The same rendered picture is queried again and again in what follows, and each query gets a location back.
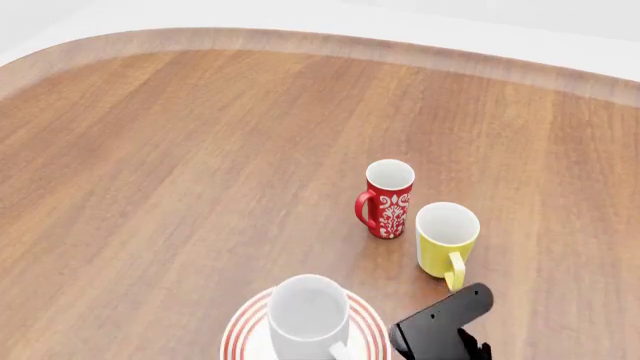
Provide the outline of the yellow and white mug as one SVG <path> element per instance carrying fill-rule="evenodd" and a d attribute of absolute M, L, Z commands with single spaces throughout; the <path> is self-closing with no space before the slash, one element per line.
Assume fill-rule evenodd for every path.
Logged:
<path fill-rule="evenodd" d="M 466 260 L 480 233 L 476 215 L 457 203 L 430 203 L 417 212 L 415 229 L 421 269 L 444 279 L 450 291 L 461 290 Z"/>

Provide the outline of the red striped white plate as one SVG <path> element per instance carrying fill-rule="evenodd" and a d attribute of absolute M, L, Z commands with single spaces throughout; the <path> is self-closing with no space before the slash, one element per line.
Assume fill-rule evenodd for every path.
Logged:
<path fill-rule="evenodd" d="M 278 360 L 271 344 L 267 304 L 273 290 L 257 293 L 231 318 L 220 341 L 219 360 Z M 374 308 L 347 291 L 348 350 L 355 360 L 392 360 L 387 327 Z"/>

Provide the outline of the red mug with white pattern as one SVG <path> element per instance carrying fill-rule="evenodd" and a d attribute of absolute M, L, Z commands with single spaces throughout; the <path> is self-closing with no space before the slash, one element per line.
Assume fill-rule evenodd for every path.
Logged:
<path fill-rule="evenodd" d="M 365 172 L 366 190 L 355 200 L 356 217 L 380 239 L 395 239 L 404 232 L 415 172 L 408 164 L 383 159 Z"/>

